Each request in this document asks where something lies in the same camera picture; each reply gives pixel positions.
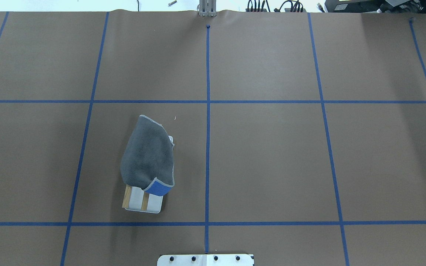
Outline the blue grey microfibre towel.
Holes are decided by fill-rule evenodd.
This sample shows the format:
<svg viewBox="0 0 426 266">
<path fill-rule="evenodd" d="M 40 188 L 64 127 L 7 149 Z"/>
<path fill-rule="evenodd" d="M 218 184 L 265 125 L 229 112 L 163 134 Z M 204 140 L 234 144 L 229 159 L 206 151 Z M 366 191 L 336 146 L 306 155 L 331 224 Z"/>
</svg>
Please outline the blue grey microfibre towel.
<svg viewBox="0 0 426 266">
<path fill-rule="evenodd" d="M 123 154 L 123 182 L 163 197 L 175 185 L 173 138 L 158 122 L 140 115 Z"/>
</svg>

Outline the white wooden towel rack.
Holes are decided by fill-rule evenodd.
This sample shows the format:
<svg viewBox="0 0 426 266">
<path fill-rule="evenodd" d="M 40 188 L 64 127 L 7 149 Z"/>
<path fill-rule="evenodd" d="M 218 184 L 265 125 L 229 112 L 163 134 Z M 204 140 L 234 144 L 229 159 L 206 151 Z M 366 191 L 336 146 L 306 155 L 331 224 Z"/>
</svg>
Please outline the white wooden towel rack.
<svg viewBox="0 0 426 266">
<path fill-rule="evenodd" d="M 131 187 L 127 184 L 123 208 L 129 211 L 137 211 L 151 214 L 158 214 L 164 197 L 150 195 L 140 188 Z"/>
</svg>

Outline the black usb hub left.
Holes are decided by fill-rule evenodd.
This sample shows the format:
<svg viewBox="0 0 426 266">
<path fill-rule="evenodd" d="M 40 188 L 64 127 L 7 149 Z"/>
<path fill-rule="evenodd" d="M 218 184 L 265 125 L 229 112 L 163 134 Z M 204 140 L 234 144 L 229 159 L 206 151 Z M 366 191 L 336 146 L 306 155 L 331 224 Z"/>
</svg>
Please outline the black usb hub left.
<svg viewBox="0 0 426 266">
<path fill-rule="evenodd" d="M 248 0 L 245 12 L 271 12 L 267 0 Z"/>
</svg>

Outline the black usb hub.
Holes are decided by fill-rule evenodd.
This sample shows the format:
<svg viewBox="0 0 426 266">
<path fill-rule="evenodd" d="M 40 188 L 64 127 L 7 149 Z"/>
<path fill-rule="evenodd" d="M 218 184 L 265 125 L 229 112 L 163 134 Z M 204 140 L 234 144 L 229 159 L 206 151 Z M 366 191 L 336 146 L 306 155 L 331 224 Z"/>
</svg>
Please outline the black usb hub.
<svg viewBox="0 0 426 266">
<path fill-rule="evenodd" d="M 280 7 L 275 8 L 274 12 L 284 11 L 286 13 L 303 13 L 306 12 L 305 7 L 299 0 L 285 0 L 282 2 Z"/>
<path fill-rule="evenodd" d="M 271 12 L 267 0 L 248 0 L 245 12 Z"/>
</svg>

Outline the black usb hub right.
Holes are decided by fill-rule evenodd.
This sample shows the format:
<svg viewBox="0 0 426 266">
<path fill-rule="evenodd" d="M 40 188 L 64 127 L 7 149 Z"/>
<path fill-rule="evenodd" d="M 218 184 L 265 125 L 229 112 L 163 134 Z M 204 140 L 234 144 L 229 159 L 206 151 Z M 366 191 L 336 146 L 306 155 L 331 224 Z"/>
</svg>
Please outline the black usb hub right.
<svg viewBox="0 0 426 266">
<path fill-rule="evenodd" d="M 284 11 L 286 13 L 303 13 L 306 12 L 305 7 L 299 0 L 285 0 L 282 2 L 280 7 L 275 8 L 274 12 Z"/>
</svg>

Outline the black monitor stand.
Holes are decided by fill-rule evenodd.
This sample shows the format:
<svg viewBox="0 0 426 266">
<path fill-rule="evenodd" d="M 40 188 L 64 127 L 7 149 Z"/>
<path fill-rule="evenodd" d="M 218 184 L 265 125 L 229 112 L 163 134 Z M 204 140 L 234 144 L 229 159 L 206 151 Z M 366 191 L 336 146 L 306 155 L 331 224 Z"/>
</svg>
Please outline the black monitor stand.
<svg viewBox="0 0 426 266">
<path fill-rule="evenodd" d="M 328 13 L 420 13 L 426 0 L 325 0 Z"/>
</svg>

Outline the aluminium frame post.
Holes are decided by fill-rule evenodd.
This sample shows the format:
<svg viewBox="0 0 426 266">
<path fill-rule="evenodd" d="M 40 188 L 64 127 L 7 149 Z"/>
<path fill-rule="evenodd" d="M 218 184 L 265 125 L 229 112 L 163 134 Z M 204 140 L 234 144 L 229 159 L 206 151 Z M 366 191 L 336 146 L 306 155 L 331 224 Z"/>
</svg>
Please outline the aluminium frame post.
<svg viewBox="0 0 426 266">
<path fill-rule="evenodd" d="M 216 17 L 216 0 L 200 0 L 198 5 L 198 14 L 200 17 Z"/>
</svg>

